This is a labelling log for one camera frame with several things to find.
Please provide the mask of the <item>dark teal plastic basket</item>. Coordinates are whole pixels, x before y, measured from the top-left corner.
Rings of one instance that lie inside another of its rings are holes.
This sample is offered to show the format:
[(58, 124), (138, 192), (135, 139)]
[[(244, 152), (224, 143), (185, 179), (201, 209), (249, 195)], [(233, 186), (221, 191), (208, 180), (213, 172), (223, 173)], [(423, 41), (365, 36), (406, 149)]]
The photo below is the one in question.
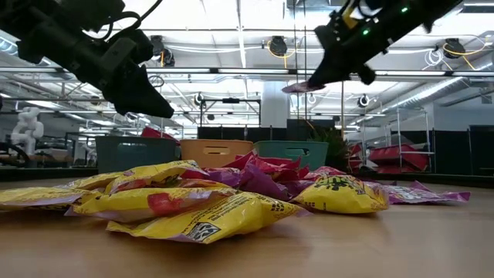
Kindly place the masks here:
[(180, 157), (176, 141), (154, 137), (96, 137), (97, 169), (100, 174), (163, 164)]

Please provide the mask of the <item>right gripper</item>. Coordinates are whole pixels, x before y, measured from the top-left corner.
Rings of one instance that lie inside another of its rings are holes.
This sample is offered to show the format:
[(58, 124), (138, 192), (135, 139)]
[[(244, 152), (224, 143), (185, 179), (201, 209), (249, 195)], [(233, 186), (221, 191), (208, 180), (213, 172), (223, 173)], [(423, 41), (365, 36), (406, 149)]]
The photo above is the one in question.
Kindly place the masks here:
[(349, 6), (361, 12), (365, 1), (347, 0), (341, 10), (330, 14), (326, 25), (315, 28), (324, 55), (308, 79), (308, 87), (349, 80), (353, 73), (362, 83), (373, 83), (376, 73), (367, 62), (422, 24), (418, 0), (384, 0), (377, 14), (364, 15), (354, 28), (348, 29), (341, 12)]

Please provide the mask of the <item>yellow tape tag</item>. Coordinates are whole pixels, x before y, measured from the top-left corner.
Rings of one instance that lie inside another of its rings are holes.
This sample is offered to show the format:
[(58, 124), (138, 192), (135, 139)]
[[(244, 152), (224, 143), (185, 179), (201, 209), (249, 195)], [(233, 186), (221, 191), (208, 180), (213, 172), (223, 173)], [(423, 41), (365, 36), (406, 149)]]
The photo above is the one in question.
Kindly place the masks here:
[(343, 12), (341, 12), (342, 20), (346, 24), (348, 29), (352, 29), (358, 24), (358, 19), (352, 16), (353, 12), (354, 12), (353, 6), (349, 6), (345, 8)]

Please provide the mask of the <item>black metal stand frame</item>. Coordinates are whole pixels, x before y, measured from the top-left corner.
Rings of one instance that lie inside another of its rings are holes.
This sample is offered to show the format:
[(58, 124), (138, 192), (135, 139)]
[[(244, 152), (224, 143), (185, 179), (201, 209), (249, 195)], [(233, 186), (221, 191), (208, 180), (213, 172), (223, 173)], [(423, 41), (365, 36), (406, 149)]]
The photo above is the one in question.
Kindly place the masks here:
[(241, 104), (244, 103), (249, 107), (252, 112), (240, 112), (240, 111), (229, 111), (229, 112), (217, 112), (217, 114), (220, 115), (235, 115), (235, 114), (242, 114), (244, 116), (248, 116), (251, 114), (255, 114), (258, 116), (258, 125), (261, 126), (261, 107), (262, 107), (262, 101), (261, 100), (246, 100), (246, 99), (239, 99), (239, 98), (233, 98), (233, 97), (228, 97), (228, 98), (222, 98), (219, 100), (213, 100), (213, 99), (202, 99), (199, 102), (199, 126), (202, 127), (204, 123), (204, 116), (206, 114), (215, 114), (215, 112), (209, 112), (210, 109), (216, 104), (216, 103), (223, 103), (223, 104)]

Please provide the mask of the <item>red Skittles candy packet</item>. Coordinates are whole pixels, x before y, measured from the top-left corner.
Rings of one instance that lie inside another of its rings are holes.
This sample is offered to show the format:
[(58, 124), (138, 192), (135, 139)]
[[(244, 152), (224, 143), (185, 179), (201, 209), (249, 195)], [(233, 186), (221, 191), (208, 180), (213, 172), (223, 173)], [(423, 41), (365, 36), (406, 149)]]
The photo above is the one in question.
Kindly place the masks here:
[(302, 166), (301, 157), (295, 161), (288, 158), (264, 158), (253, 151), (243, 156), (237, 155), (233, 162), (225, 165), (225, 168), (237, 168), (246, 171), (248, 165), (255, 166), (274, 181), (297, 181), (310, 173), (308, 165)]

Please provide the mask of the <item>orange plastic basket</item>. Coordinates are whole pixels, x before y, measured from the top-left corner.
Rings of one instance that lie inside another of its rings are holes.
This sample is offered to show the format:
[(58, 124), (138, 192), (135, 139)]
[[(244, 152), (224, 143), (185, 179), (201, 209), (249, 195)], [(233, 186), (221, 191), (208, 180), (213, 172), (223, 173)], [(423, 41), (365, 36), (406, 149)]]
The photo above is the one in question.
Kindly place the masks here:
[(193, 160), (201, 168), (220, 168), (233, 162), (237, 155), (248, 154), (253, 149), (251, 141), (238, 140), (181, 140), (181, 158)]

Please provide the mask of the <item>black partition panel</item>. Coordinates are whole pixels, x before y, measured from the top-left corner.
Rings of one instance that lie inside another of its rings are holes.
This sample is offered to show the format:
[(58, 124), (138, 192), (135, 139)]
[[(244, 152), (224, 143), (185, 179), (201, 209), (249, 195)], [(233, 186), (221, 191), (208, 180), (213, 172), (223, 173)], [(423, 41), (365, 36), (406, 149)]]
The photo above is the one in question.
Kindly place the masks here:
[(304, 120), (288, 119), (286, 127), (261, 127), (254, 125), (220, 124), (219, 126), (198, 127), (198, 139), (241, 140), (241, 141), (308, 141), (315, 137), (313, 129), (335, 129), (333, 119)]
[(494, 176), (494, 126), (433, 130), (432, 150), (437, 174)]

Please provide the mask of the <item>white building column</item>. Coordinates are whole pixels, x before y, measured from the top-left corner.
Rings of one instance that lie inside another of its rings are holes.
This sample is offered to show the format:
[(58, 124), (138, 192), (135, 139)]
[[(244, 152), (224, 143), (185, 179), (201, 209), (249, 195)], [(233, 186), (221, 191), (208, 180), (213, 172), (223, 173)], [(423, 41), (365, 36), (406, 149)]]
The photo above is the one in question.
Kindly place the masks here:
[(286, 83), (267, 81), (263, 84), (261, 96), (261, 127), (286, 128), (289, 119), (289, 94), (282, 92)]

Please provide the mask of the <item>yellow Sour Patch candy packet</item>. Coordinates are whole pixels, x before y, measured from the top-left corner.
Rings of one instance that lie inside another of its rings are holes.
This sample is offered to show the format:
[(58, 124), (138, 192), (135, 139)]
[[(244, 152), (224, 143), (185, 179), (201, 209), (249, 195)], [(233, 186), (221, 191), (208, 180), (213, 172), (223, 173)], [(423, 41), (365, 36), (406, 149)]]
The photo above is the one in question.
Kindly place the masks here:
[(121, 172), (111, 172), (111, 173), (103, 173), (94, 175), (88, 178), (81, 178), (75, 181), (71, 181), (64, 185), (57, 185), (57, 188), (73, 188), (73, 189), (82, 189), (82, 190), (95, 190), (98, 188), (105, 188), (111, 183), (113, 180), (118, 178), (121, 175)]
[(76, 188), (13, 188), (0, 191), (0, 211), (67, 210), (82, 197), (94, 192)]
[(196, 209), (237, 193), (232, 188), (137, 188), (111, 195), (86, 196), (67, 216), (89, 216), (115, 222), (137, 222)]
[(134, 237), (210, 244), (255, 232), (290, 216), (308, 211), (292, 203), (253, 192), (241, 192), (190, 212), (137, 225), (110, 221), (107, 230)]
[(294, 202), (317, 211), (365, 214), (387, 210), (389, 197), (351, 175), (321, 175)]
[(176, 181), (185, 172), (207, 175), (193, 160), (172, 161), (164, 164), (154, 164), (131, 168), (120, 173), (105, 188), (105, 194), (114, 194), (121, 191), (146, 188), (153, 184), (167, 184)]

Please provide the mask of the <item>silver ventilation duct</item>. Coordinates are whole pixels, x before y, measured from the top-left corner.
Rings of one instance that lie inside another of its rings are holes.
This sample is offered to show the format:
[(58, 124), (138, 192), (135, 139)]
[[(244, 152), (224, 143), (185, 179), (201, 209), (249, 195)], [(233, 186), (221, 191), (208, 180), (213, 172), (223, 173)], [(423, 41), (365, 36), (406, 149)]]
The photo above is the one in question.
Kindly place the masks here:
[(426, 84), (408, 91), (394, 101), (387, 103), (379, 112), (386, 114), (398, 108), (420, 107), (425, 103), (457, 93), (473, 86), (475, 82), (494, 81), (494, 76), (457, 76), (438, 83)]

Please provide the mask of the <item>red plastic storage bin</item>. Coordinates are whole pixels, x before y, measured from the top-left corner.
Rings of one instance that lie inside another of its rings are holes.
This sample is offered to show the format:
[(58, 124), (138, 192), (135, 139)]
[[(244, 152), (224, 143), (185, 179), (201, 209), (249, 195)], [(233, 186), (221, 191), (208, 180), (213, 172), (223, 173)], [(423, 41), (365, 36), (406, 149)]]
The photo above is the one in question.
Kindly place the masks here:
[(429, 166), (428, 154), (416, 150), (409, 144), (375, 148), (370, 151), (367, 158), (377, 167), (381, 165), (408, 165), (424, 172)]
[(403, 174), (415, 172), (421, 172), (421, 170), (408, 165), (381, 165), (377, 167), (378, 174)]
[(350, 145), (348, 151), (348, 168), (352, 173), (358, 172), (364, 162), (362, 143)]

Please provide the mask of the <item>red angled panel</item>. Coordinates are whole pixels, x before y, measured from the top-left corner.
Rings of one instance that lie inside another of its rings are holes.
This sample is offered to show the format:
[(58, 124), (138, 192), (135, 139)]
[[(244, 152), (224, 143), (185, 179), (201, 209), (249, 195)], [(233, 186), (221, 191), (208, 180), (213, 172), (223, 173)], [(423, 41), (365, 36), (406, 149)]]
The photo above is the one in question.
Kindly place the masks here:
[(145, 127), (141, 132), (141, 137), (165, 138), (174, 141), (177, 146), (181, 144), (179, 140), (175, 139), (170, 134), (155, 130), (154, 128), (151, 127)]

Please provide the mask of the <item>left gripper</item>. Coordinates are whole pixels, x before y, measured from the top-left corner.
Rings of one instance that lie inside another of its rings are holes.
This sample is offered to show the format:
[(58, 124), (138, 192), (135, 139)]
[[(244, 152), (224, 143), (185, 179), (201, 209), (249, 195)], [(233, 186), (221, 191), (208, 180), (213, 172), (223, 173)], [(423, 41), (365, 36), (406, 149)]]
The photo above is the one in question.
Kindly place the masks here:
[(127, 30), (109, 42), (97, 41), (79, 29), (44, 22), (17, 42), (19, 57), (32, 63), (47, 57), (76, 77), (103, 91), (117, 113), (171, 118), (174, 109), (151, 85), (141, 63), (153, 46), (139, 30)]

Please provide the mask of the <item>small artificial potted plant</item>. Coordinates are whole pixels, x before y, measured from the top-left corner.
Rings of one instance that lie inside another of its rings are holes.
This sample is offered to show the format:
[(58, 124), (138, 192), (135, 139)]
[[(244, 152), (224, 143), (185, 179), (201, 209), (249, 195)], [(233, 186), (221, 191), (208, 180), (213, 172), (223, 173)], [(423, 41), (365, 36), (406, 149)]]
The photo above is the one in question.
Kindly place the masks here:
[(349, 150), (347, 141), (341, 136), (340, 130), (332, 127), (315, 126), (310, 131), (312, 141), (328, 143), (325, 165), (339, 171), (349, 171)]

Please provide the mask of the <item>green teal plastic basket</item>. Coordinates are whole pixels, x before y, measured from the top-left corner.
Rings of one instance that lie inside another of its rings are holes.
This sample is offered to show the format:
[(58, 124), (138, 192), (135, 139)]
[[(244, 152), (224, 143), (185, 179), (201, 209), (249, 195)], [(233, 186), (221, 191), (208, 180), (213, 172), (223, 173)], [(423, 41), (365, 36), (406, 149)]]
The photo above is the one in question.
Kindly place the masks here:
[(254, 149), (260, 157), (301, 159), (311, 171), (325, 165), (328, 143), (317, 141), (258, 141)]

